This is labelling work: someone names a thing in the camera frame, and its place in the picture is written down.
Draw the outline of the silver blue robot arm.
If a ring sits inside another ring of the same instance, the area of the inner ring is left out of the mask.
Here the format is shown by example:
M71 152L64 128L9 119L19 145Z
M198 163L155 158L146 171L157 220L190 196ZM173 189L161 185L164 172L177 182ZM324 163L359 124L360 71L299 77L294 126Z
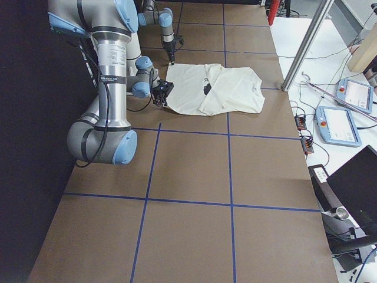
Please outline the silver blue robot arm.
M127 120L127 96L166 106L174 85L161 79L149 57L141 55L139 27L157 24L170 62L175 61L173 12L144 1L49 1L53 31L90 39L96 55L85 54L97 69L98 94L71 126L67 144L78 167L91 163L124 165L134 157L138 137Z
M168 55L171 65L175 64L177 37L173 30L173 12L170 8L158 9L155 1L142 1L138 13L138 23L142 27L159 25L161 28L161 44Z

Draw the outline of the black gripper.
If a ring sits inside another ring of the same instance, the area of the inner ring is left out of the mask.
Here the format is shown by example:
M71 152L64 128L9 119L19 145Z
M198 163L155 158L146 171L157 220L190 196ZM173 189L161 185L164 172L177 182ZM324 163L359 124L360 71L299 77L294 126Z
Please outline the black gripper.
M171 65L174 65L175 64L176 42L175 41L170 41L170 42L163 41L163 48L168 55L168 58L170 60Z
M174 88L174 83L168 82L166 80L160 80L158 86L152 89L153 103L157 107L166 107L167 97Z

